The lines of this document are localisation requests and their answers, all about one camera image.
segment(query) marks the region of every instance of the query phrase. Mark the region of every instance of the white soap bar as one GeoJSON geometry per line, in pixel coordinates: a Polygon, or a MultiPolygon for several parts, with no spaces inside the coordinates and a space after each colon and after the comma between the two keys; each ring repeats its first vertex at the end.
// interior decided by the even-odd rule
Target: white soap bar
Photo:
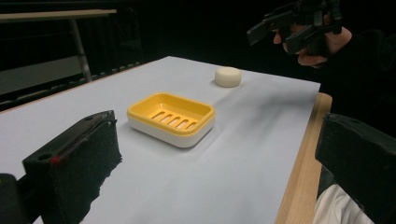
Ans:
{"type": "Polygon", "coordinates": [[[215,81],[221,87],[236,87],[241,83],[241,70],[233,67],[220,67],[216,70],[215,81]]]}

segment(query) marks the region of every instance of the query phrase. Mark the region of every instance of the red marking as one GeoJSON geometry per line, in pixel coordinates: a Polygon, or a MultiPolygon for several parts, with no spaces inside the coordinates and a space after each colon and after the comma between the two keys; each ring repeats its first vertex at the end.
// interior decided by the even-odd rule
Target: red marking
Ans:
{"type": "Polygon", "coordinates": [[[49,164],[51,164],[51,165],[55,165],[55,164],[57,164],[58,162],[60,161],[60,159],[59,159],[59,157],[52,157],[50,160],[49,160],[49,164]]]}

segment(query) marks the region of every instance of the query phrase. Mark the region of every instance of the white table surface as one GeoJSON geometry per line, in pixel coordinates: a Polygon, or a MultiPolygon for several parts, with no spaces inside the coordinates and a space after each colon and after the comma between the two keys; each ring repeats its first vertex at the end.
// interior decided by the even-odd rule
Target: white table surface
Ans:
{"type": "MultiPolygon", "coordinates": [[[[91,114],[114,110],[122,163],[82,223],[274,223],[319,84],[242,70],[235,88],[219,66],[166,57],[0,113],[0,172],[91,114]],[[211,104],[213,129],[177,148],[129,127],[129,105],[168,91],[211,104]]],[[[39,218],[35,223],[42,223],[39,218]]]]}

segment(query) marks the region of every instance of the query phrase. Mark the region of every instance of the hand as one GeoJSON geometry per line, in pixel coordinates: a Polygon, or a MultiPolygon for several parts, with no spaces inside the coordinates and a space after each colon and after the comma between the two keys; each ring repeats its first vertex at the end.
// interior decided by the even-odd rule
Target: hand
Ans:
{"type": "MultiPolygon", "coordinates": [[[[325,17],[324,22],[330,23],[329,17],[325,17]]],[[[301,30],[302,28],[303,28],[302,25],[293,24],[290,27],[290,31],[293,34],[301,30]]],[[[282,43],[279,31],[274,30],[274,32],[276,32],[276,35],[274,37],[274,44],[282,43]]],[[[351,38],[352,38],[352,33],[345,27],[342,27],[341,33],[339,35],[336,35],[333,32],[329,32],[325,34],[325,41],[329,52],[328,57],[333,56],[336,52],[338,52],[341,48],[343,48],[351,38]]],[[[288,47],[286,46],[285,43],[283,43],[283,49],[285,51],[288,51],[288,47]]],[[[296,54],[299,54],[298,63],[303,66],[312,66],[315,68],[319,68],[320,64],[327,62],[326,57],[320,55],[309,55],[307,48],[300,50],[296,54]]]]}

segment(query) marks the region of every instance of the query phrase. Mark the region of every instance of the soap dish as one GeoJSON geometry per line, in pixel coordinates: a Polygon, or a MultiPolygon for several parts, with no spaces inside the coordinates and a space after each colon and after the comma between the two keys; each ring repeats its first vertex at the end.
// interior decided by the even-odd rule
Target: soap dish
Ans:
{"type": "Polygon", "coordinates": [[[215,122],[212,105],[158,92],[128,107],[129,125],[176,147],[191,147],[215,122]]]}

